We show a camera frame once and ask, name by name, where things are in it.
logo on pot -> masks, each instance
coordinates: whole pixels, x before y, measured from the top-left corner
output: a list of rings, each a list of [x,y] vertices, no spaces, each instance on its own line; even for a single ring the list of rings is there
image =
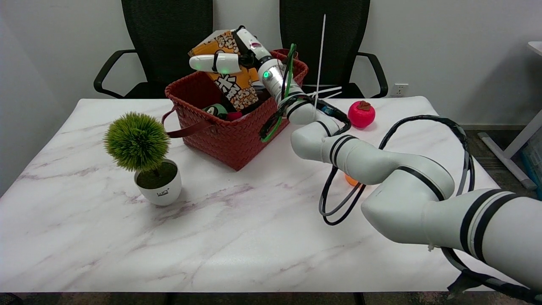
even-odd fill
[[[162,192],[160,192],[160,193],[156,193],[156,195],[157,195],[158,197],[164,196],[164,195],[167,195],[167,194],[168,194],[168,191],[167,191],[167,190],[164,190],[164,191],[162,191]]]

black office chair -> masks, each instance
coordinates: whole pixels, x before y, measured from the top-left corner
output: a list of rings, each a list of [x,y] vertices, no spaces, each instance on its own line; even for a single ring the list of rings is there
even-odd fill
[[[350,82],[356,56],[369,58],[375,70],[380,93],[373,98],[385,97],[388,83],[378,58],[374,54],[361,53],[370,0],[280,0],[280,33],[282,47],[290,49],[297,44],[299,59],[309,67],[303,83],[305,92],[314,92],[318,77],[318,62],[322,19],[326,14],[324,51],[320,84],[342,86],[337,98],[365,98],[359,87]]]
[[[212,33],[212,0],[122,0],[134,50],[116,51],[94,80],[94,88],[115,98],[165,98],[170,83],[192,72],[188,52]],[[147,82],[122,96],[102,88],[115,62],[137,53]]]

soil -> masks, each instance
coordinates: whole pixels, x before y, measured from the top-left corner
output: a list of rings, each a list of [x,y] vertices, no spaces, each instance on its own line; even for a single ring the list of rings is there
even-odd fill
[[[174,164],[162,162],[158,169],[159,176],[153,171],[144,171],[137,176],[136,183],[142,188],[155,189],[170,183],[177,175],[177,167]]]

white flower pot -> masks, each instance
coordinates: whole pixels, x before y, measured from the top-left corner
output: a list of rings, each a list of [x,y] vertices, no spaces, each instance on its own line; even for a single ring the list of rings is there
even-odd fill
[[[170,183],[155,189],[146,189],[137,185],[137,177],[139,176],[139,171],[134,175],[134,183],[137,185],[141,193],[145,198],[148,199],[151,203],[157,206],[168,206],[175,202],[180,195],[180,190],[182,188],[182,183],[180,180],[179,167],[177,164],[170,159],[164,159],[163,162],[171,163],[177,167],[177,175],[171,180]]]

basket handle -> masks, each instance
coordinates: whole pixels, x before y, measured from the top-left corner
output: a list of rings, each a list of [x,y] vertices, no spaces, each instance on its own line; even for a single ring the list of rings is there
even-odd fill
[[[166,120],[166,118],[175,110],[177,110],[177,106],[173,106],[173,108],[170,111],[168,111],[166,114],[162,116],[162,125],[164,125],[164,121]],[[194,125],[188,126],[187,128],[182,128],[175,131],[169,131],[169,132],[166,132],[166,134],[170,138],[184,138],[184,137],[191,136],[211,126],[213,126],[213,123],[207,120],[202,120]]]

